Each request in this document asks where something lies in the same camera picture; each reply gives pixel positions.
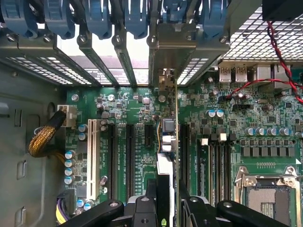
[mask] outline screw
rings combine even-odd
[[[223,203],[223,206],[230,208],[230,207],[232,207],[232,204],[230,202],[225,202],[225,203]]]
[[[52,40],[52,38],[51,38],[51,36],[50,35],[44,35],[43,36],[43,40],[44,40],[44,42],[46,42],[46,43],[49,43],[51,40]]]
[[[110,207],[116,207],[116,206],[118,206],[118,203],[117,203],[117,202],[111,202],[111,203],[109,204],[109,206],[110,206]]]
[[[87,40],[87,37],[85,36],[85,35],[80,35],[79,36],[79,39],[81,40],[81,42],[86,42],[86,40]]]
[[[72,96],[71,96],[71,100],[72,100],[73,102],[78,102],[78,101],[79,101],[79,95],[77,95],[77,94],[72,95]]]
[[[227,36],[222,36],[220,39],[219,39],[220,43],[224,44],[226,43],[227,41]]]
[[[147,197],[143,197],[143,198],[141,198],[141,201],[143,201],[143,202],[147,202],[147,201],[149,201],[150,199],[149,198],[147,198]]]
[[[198,199],[197,199],[196,197],[191,197],[190,200],[191,200],[192,202],[198,202]]]

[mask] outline blue plastic latch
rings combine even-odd
[[[125,28],[134,35],[135,39],[142,39],[147,36],[146,0],[127,0],[125,3]]]
[[[226,21],[226,0],[211,0],[210,6],[208,0],[203,0],[202,4],[199,24],[203,26],[204,39],[210,40],[216,36],[221,36]]]
[[[26,38],[37,38],[38,25],[28,1],[1,0],[1,11],[7,28]]]
[[[103,0],[103,6],[101,0],[85,0],[84,8],[89,31],[100,40],[112,37],[108,0]]]
[[[187,0],[164,0],[163,21],[165,23],[182,23],[186,13]]]
[[[44,13],[50,31],[62,39],[72,39],[75,36],[69,0],[44,0]]]

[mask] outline motherboard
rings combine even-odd
[[[303,108],[290,90],[269,92],[268,83],[222,100],[242,85],[203,80],[178,87],[180,179],[190,195],[213,206],[234,200],[302,226]],[[165,152],[157,127],[159,119],[171,117],[172,98],[143,87],[82,87],[68,90],[66,104],[77,109],[76,127],[66,128],[65,170],[66,188],[76,189],[75,213],[145,194],[148,179],[156,176],[157,152]],[[90,138],[94,130],[97,138]],[[92,141],[97,148],[90,150]],[[93,150],[96,170],[88,160]]]

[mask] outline green circuit board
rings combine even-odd
[[[230,92],[239,87],[241,84],[196,84],[193,87],[178,88],[178,117],[180,128],[185,125],[189,128],[188,153],[186,158],[188,163],[187,178],[185,179],[188,191],[191,195],[199,195],[206,197],[212,205],[218,199],[229,198],[234,200],[235,189],[234,181],[241,166],[245,166],[251,175],[268,175],[281,176],[285,174],[286,168],[292,166],[297,175],[302,175],[302,161],[303,150],[302,141],[295,136],[296,130],[303,124],[302,114],[303,108],[300,104],[294,101],[294,97],[289,95],[282,98],[274,98],[274,93],[266,92],[257,87],[249,87],[241,91],[243,94],[250,94],[251,98],[248,100],[232,100],[231,102],[218,103],[218,97],[230,94]],[[217,96],[211,97],[210,93],[213,90],[218,90]],[[79,96],[78,102],[73,102],[71,96],[77,94]],[[114,101],[108,101],[108,96],[114,95]],[[138,97],[142,96],[149,98],[150,102],[144,105],[142,101],[139,102]],[[88,119],[101,118],[96,109],[98,99],[102,99],[107,112],[110,116],[108,124],[117,126],[117,160],[116,160],[116,198],[122,202],[127,202],[128,196],[126,194],[127,176],[126,176],[126,126],[131,124],[135,131],[135,173],[134,173],[134,195],[142,195],[145,193],[147,180],[155,178],[156,176],[156,153],[158,149],[158,141],[156,136],[153,140],[153,146],[146,147],[144,144],[144,126],[145,124],[152,124],[154,133],[156,122],[153,120],[153,115],[159,115],[161,118],[170,117],[171,103],[169,99],[166,102],[160,103],[158,101],[158,91],[148,88],[73,88],[68,91],[67,104],[77,107],[77,125],[87,123]],[[252,109],[235,111],[232,109],[233,105],[246,104],[253,105]],[[272,105],[273,110],[263,111],[262,107],[265,105]],[[210,117],[207,111],[222,110],[222,117]],[[258,136],[255,133],[251,136],[247,135],[246,129],[253,128],[288,128],[290,135],[282,136],[277,133],[276,136],[270,136],[265,133],[264,136]],[[218,128],[223,129],[226,133],[227,143],[222,145],[217,142],[209,140],[208,148],[200,147],[201,139],[205,138],[203,128],[210,128],[212,134],[216,134]],[[67,188],[77,188],[77,185],[85,184],[86,173],[83,168],[87,166],[86,159],[77,159],[79,155],[78,146],[78,129],[67,129],[66,149],[73,149],[76,151],[76,172],[78,176],[72,185],[67,185]],[[235,134],[234,141],[228,141],[228,136]],[[101,132],[100,141],[100,177],[108,175],[108,134]],[[182,143],[184,137],[180,137],[179,141]],[[244,155],[244,149],[250,149],[250,154]],[[271,148],[278,148],[281,154],[277,156],[271,155]],[[230,154],[230,164],[227,167],[230,182],[225,182],[224,167],[218,169],[218,159],[216,153],[221,152],[222,163],[224,164],[224,155]],[[218,174],[223,179],[218,186]],[[105,186],[100,188],[99,203],[109,198],[109,188]],[[289,192],[289,199],[291,205],[289,212],[292,213],[290,217],[291,226],[296,226],[296,204],[298,201],[294,196],[294,192]],[[243,202],[248,198],[243,193]]]

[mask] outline cpu socket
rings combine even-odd
[[[254,175],[240,166],[234,200],[285,225],[302,227],[300,181],[293,166],[284,175]]]

